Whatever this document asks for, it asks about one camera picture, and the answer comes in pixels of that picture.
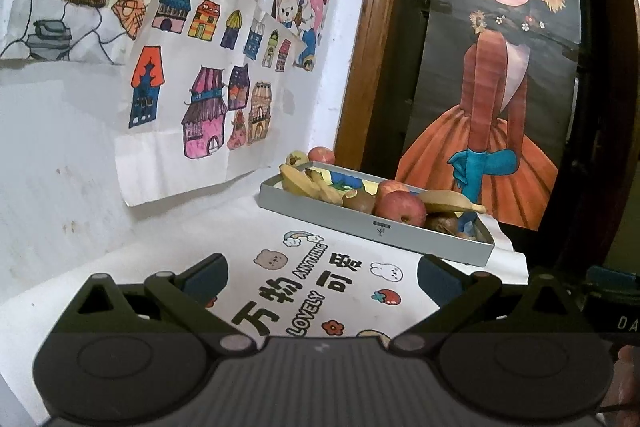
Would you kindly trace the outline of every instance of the gray box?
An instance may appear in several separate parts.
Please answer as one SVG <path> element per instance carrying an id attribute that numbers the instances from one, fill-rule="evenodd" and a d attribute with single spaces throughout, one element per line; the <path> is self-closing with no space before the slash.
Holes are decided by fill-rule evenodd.
<path id="1" fill-rule="evenodd" d="M 304 171 L 310 167 L 326 169 L 374 183 L 384 181 L 383 178 L 318 162 L 305 163 L 297 169 Z M 370 216 L 335 204 L 324 203 L 324 201 L 295 196 L 276 187 L 281 181 L 282 175 L 278 174 L 262 182 L 258 195 L 258 206 L 384 245 L 417 253 L 431 253 L 448 261 L 473 266 L 485 266 L 494 249 L 494 238 L 479 219 L 476 219 L 474 223 L 475 235 L 486 240 L 486 243 L 433 232 L 382 217 Z M 408 186 L 412 192 L 426 192 L 421 188 Z"/>

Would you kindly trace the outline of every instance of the apple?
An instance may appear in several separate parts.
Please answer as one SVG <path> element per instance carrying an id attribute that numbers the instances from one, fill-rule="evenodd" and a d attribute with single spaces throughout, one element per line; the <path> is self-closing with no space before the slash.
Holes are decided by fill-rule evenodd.
<path id="1" fill-rule="evenodd" d="M 327 165 L 335 165 L 335 154 L 327 147 L 314 147 L 306 155 L 309 161 L 326 163 Z"/>
<path id="2" fill-rule="evenodd" d="M 422 200 L 407 190 L 396 190 L 383 196 L 376 205 L 375 214 L 399 223 L 422 227 L 427 209 Z"/>
<path id="3" fill-rule="evenodd" d="M 378 191 L 376 192 L 376 204 L 382 201 L 387 194 L 396 192 L 396 190 L 402 190 L 403 192 L 409 192 L 409 188 L 401 182 L 396 180 L 384 180 L 378 184 Z"/>

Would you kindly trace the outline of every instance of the sandal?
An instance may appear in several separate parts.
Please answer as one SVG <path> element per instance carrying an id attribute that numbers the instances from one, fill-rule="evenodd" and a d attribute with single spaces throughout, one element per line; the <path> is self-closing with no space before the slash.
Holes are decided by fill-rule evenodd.
<path id="1" fill-rule="evenodd" d="M 145 19 L 146 6 L 142 0 L 117 0 L 111 7 L 127 35 L 135 40 Z"/>

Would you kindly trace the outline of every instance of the red flower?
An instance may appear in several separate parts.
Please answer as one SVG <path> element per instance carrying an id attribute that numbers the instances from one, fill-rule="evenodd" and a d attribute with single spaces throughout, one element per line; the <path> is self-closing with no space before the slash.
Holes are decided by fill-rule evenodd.
<path id="1" fill-rule="evenodd" d="M 344 331 L 344 324 L 340 324 L 338 321 L 327 321 L 322 323 L 322 329 L 324 332 L 331 336 L 340 336 Z"/>

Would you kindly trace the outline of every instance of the house drawing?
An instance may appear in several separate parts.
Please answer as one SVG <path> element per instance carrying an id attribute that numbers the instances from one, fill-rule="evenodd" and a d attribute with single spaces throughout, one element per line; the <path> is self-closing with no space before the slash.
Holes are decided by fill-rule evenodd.
<path id="1" fill-rule="evenodd" d="M 182 118 L 187 158 L 204 158 L 223 146 L 228 109 L 222 99 L 222 71 L 201 67 L 191 87 L 191 103 Z"/>
<path id="2" fill-rule="evenodd" d="M 160 0 L 151 26 L 163 32 L 182 33 L 190 11 L 191 0 Z"/>
<path id="3" fill-rule="evenodd" d="M 209 0 L 204 0 L 200 6 L 196 8 L 196 15 L 187 35 L 195 37 L 203 41 L 210 41 L 213 33 L 216 31 L 216 24 L 220 18 L 220 5 Z"/>
<path id="4" fill-rule="evenodd" d="M 233 131 L 231 131 L 231 136 L 226 142 L 226 146 L 230 151 L 234 151 L 246 143 L 246 126 L 244 124 L 242 109 L 236 111 L 233 125 L 234 128 Z"/>
<path id="5" fill-rule="evenodd" d="M 226 105 L 229 111 L 244 109 L 249 100 L 249 65 L 234 66 L 226 88 Z"/>
<path id="6" fill-rule="evenodd" d="M 129 128 L 156 119 L 160 86 L 164 84 L 160 46 L 144 46 L 131 77 L 133 100 Z"/>
<path id="7" fill-rule="evenodd" d="M 258 82 L 251 95 L 248 143 L 267 138 L 271 121 L 271 83 Z"/>
<path id="8" fill-rule="evenodd" d="M 232 50 L 236 47 L 236 41 L 238 40 L 238 33 L 242 27 L 242 14 L 240 10 L 232 12 L 229 18 L 226 20 L 225 34 L 222 36 L 222 42 L 220 46 Z"/>
<path id="9" fill-rule="evenodd" d="M 259 20 L 254 19 L 254 23 L 249 31 L 249 37 L 244 45 L 244 54 L 251 60 L 255 60 L 258 56 L 258 50 L 260 49 L 260 43 L 262 42 L 262 35 L 264 33 L 264 24 Z"/>
<path id="10" fill-rule="evenodd" d="M 284 66 L 287 63 L 287 57 L 289 56 L 289 48 L 291 47 L 291 41 L 285 39 L 280 50 L 278 51 L 278 60 L 276 61 L 276 71 L 284 71 Z"/>
<path id="11" fill-rule="evenodd" d="M 278 30 L 272 31 L 269 41 L 267 42 L 267 50 L 264 52 L 264 58 L 262 59 L 262 65 L 265 68 L 271 68 L 273 64 L 273 55 L 276 54 L 276 46 L 278 45 L 279 39 L 280 35 L 278 34 Z"/>

